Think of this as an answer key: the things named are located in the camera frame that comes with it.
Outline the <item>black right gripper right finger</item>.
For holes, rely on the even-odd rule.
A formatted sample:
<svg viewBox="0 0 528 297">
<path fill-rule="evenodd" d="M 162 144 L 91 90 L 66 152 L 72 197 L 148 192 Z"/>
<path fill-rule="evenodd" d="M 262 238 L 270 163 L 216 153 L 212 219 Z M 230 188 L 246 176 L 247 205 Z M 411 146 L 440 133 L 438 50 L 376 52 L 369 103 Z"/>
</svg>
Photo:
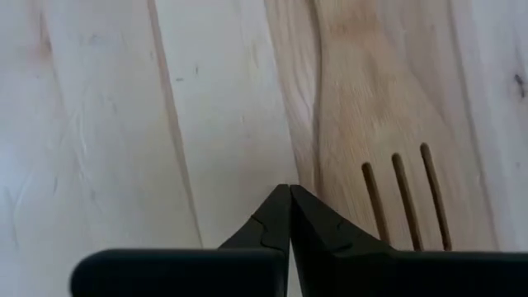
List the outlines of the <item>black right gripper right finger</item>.
<svg viewBox="0 0 528 297">
<path fill-rule="evenodd" d="M 528 253 L 400 251 L 290 188 L 303 297 L 528 297 Z"/>
</svg>

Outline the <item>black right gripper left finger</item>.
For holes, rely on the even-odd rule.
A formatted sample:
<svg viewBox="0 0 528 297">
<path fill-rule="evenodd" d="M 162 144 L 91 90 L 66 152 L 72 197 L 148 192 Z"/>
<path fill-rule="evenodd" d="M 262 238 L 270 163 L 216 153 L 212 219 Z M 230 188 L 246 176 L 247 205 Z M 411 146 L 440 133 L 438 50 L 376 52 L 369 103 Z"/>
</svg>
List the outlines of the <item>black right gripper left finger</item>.
<svg viewBox="0 0 528 297">
<path fill-rule="evenodd" d="M 74 268 L 72 297 L 286 297 L 290 210 L 281 184 L 217 248 L 96 252 Z"/>
</svg>

